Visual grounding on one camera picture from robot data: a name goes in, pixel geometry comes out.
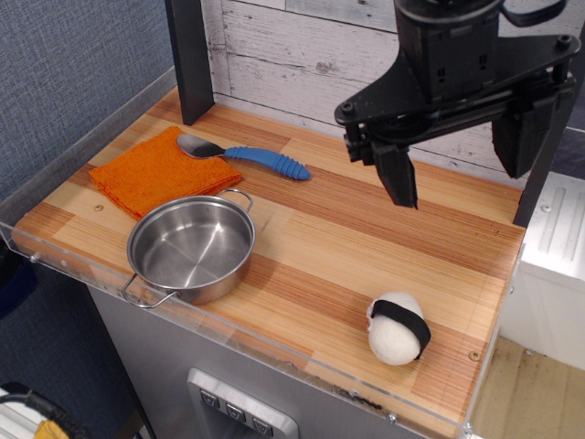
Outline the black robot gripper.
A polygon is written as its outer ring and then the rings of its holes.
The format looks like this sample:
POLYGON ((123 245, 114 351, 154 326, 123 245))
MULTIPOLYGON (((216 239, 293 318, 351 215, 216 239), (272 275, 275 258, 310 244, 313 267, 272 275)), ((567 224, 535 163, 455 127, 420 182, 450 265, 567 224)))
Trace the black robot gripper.
POLYGON ((481 123, 495 154, 518 179, 531 170, 553 119, 573 97, 570 35, 503 37, 499 21, 532 27, 556 8, 399 8, 399 53, 389 70, 335 110, 352 161, 375 165, 396 206, 416 209, 410 147, 481 123))

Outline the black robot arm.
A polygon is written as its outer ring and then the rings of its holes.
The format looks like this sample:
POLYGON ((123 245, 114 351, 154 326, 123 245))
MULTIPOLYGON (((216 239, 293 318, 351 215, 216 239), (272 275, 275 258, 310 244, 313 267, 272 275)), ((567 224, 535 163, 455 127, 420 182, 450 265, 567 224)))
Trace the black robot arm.
POLYGON ((335 109, 349 158, 376 168, 394 204, 416 208, 410 147, 489 123, 504 170, 522 177, 574 91, 569 64, 580 41, 570 35, 503 37, 499 22, 533 27, 564 8, 561 1, 525 13, 501 1, 396 2, 394 63, 335 109))

